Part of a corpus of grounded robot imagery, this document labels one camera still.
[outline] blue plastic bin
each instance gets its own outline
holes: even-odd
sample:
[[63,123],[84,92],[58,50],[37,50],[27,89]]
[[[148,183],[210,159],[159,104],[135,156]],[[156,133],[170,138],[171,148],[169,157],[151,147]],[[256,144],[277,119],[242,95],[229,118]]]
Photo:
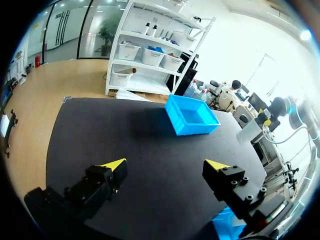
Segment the blue plastic bin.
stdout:
[[242,233],[246,224],[240,226],[232,226],[232,218],[234,216],[235,214],[232,212],[230,207],[227,206],[214,219],[212,219],[212,223],[220,240],[239,239],[239,235]]
[[221,124],[204,101],[170,95],[164,106],[176,135],[209,134]]

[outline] person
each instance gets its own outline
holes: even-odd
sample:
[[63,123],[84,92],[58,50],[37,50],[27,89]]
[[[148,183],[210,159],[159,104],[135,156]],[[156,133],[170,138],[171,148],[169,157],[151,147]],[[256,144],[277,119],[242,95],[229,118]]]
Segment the person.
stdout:
[[238,106],[244,106],[241,100],[236,96],[236,92],[242,87],[238,80],[234,80],[231,86],[223,86],[219,96],[219,107],[221,110],[233,113]]

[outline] glass wall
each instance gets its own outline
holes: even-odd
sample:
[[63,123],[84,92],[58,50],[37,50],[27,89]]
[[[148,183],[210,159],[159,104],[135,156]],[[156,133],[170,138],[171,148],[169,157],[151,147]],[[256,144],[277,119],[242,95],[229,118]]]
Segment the glass wall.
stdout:
[[112,43],[127,6],[116,0],[94,0],[82,30],[79,58],[110,57]]
[[61,0],[54,4],[45,35],[45,62],[77,59],[80,31],[90,2]]
[[59,0],[49,5],[28,30],[28,64],[35,63],[36,55],[41,63],[109,59],[126,6],[117,0]]

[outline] black table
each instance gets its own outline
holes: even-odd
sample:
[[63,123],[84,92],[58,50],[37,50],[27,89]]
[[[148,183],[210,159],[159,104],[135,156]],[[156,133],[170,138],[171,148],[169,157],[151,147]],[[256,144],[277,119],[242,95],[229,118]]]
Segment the black table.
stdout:
[[126,158],[118,194],[85,224],[124,240],[216,238],[210,220],[226,205],[202,177],[204,159],[237,164],[260,185],[265,171],[252,145],[237,142],[233,116],[214,114],[221,123],[215,132],[176,136],[162,103],[68,100],[52,131],[46,184],[62,194],[90,165]]

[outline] glass door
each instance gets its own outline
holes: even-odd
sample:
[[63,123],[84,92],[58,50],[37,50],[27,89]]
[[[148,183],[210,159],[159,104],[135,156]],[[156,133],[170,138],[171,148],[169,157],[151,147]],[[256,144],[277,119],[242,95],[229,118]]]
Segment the glass door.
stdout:
[[54,4],[44,41],[44,62],[77,59],[81,27],[90,0],[62,0]]
[[126,2],[116,0],[92,1],[83,25],[78,58],[109,59],[126,6]]

